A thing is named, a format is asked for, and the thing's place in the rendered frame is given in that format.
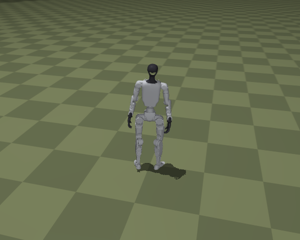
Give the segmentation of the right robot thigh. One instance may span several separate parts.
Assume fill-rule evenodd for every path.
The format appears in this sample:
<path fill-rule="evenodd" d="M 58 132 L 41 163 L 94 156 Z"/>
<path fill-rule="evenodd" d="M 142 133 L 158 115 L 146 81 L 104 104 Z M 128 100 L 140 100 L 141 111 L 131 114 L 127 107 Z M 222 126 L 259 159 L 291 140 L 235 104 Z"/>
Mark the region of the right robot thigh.
<path fill-rule="evenodd" d="M 153 141 L 153 144 L 158 147 L 158 141 L 163 142 L 165 126 L 164 126 L 164 118 L 162 115 L 155 114 L 155 123 L 156 123 L 156 135 L 157 138 Z"/>

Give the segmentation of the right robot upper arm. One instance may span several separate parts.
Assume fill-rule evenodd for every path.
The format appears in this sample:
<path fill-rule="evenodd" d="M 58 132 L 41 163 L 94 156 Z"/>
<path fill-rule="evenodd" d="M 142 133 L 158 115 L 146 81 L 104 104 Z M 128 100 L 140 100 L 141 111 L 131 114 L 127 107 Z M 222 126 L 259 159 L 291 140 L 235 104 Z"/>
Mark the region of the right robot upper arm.
<path fill-rule="evenodd" d="M 164 98 L 164 105 L 168 106 L 169 105 L 169 88 L 166 83 L 161 82 L 160 87 L 163 90 L 163 98 Z"/>

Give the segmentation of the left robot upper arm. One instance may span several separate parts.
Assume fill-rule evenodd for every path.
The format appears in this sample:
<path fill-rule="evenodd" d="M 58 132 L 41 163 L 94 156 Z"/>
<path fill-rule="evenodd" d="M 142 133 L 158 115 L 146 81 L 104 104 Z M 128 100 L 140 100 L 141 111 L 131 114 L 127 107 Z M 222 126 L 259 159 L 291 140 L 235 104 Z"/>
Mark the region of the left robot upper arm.
<path fill-rule="evenodd" d="M 140 92 L 140 88 L 142 87 L 142 84 L 143 84 L 143 80 L 138 80 L 136 83 L 135 83 L 135 86 L 134 86 L 134 90 L 133 90 L 133 102 L 136 102 L 138 101 L 139 97 L 139 92 Z"/>

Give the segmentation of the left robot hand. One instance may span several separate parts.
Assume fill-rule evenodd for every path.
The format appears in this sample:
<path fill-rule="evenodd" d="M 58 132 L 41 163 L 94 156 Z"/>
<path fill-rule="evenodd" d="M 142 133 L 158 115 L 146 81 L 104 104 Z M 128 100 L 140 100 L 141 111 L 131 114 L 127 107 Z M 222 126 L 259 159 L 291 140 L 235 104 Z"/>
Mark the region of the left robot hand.
<path fill-rule="evenodd" d="M 129 128 L 132 128 L 132 126 L 130 125 L 130 123 L 132 123 L 132 122 L 131 122 L 131 118 L 132 118 L 132 117 L 133 117 L 133 116 L 132 116 L 132 113 L 130 112 L 129 115 L 128 115 L 128 120 L 127 120 L 127 122 L 128 122 L 128 127 L 129 127 Z"/>

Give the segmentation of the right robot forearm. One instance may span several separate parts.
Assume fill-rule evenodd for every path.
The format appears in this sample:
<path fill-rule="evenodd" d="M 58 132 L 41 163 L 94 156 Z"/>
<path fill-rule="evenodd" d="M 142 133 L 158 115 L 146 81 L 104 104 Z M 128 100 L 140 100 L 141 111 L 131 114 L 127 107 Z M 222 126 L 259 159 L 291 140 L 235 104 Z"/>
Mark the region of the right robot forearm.
<path fill-rule="evenodd" d="M 169 99 L 168 101 L 168 106 L 165 107 L 166 109 L 166 116 L 167 116 L 167 120 L 169 119 L 169 117 L 171 117 L 171 120 L 172 120 L 172 111 L 171 111 L 171 100 Z"/>

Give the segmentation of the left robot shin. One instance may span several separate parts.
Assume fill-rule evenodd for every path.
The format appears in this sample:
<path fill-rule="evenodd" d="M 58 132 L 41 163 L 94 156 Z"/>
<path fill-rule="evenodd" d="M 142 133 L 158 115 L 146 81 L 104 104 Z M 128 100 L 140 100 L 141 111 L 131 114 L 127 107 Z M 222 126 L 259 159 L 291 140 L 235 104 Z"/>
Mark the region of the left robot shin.
<path fill-rule="evenodd" d="M 135 140 L 135 153 L 136 153 L 136 164 L 140 163 L 140 157 L 142 154 L 142 145 L 138 146 L 138 139 Z"/>

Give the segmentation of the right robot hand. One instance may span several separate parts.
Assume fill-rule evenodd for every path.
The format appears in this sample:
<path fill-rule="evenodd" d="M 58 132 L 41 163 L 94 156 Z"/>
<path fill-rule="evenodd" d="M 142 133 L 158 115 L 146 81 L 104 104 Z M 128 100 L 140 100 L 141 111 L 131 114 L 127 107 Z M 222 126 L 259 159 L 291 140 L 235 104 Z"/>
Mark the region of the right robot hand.
<path fill-rule="evenodd" d="M 166 134 L 166 133 L 168 133 L 168 132 L 170 131 L 172 118 L 169 117 L 168 120 L 167 120 L 167 122 L 168 122 L 168 123 L 167 123 L 167 127 L 165 128 L 165 130 L 166 130 L 166 129 L 167 129 L 167 130 L 164 132 L 164 134 Z"/>

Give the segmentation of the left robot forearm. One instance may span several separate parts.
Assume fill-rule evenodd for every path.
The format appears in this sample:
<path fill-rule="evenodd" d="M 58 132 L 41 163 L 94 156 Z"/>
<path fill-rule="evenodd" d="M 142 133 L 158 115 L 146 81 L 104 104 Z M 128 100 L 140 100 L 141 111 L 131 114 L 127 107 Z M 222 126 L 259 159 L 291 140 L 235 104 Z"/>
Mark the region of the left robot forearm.
<path fill-rule="evenodd" d="M 133 95 L 131 96 L 131 101 L 130 101 L 130 107 L 129 107 L 129 113 L 132 113 L 132 116 L 134 114 L 136 102 L 133 101 Z M 128 115 L 129 115 L 128 113 Z"/>

